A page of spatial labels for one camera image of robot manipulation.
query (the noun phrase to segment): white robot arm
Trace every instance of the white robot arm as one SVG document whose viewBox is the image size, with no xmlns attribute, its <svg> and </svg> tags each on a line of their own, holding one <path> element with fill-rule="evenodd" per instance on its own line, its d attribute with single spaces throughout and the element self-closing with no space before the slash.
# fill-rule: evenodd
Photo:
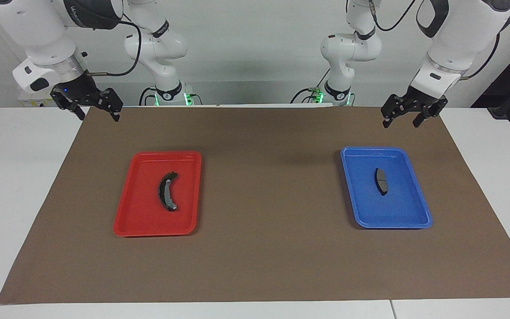
<svg viewBox="0 0 510 319">
<path fill-rule="evenodd" d="M 169 60 L 184 57 L 188 52 L 188 43 L 182 35 L 170 30 L 158 0 L 127 0 L 127 3 L 133 22 L 146 30 L 139 63 L 153 75 L 156 92 L 166 103 L 186 102 L 185 85 Z M 125 50 L 133 60 L 137 58 L 138 46 L 139 40 L 135 34 L 125 39 Z"/>
<path fill-rule="evenodd" d="M 394 118 L 420 112 L 415 127 L 437 117 L 455 85 L 497 34 L 510 23 L 510 0 L 430 0 L 435 18 L 419 27 L 433 39 L 421 68 L 403 97 L 391 95 L 381 109 L 385 128 Z"/>
<path fill-rule="evenodd" d="M 379 7 L 381 0 L 374 1 Z M 330 63 L 328 80 L 320 86 L 324 102 L 344 105 L 348 101 L 355 71 L 351 61 L 372 61 L 381 54 L 381 39 L 376 34 L 369 0 L 351 0 L 346 21 L 353 34 L 329 35 L 322 41 L 322 56 Z"/>
<path fill-rule="evenodd" d="M 80 105 L 88 105 L 118 121 L 123 102 L 113 89 L 96 87 L 66 26 L 109 30 L 122 14 L 122 0 L 0 0 L 0 24 L 27 54 L 13 71 L 15 80 L 28 93 L 53 87 L 59 108 L 81 120 Z"/>
</svg>

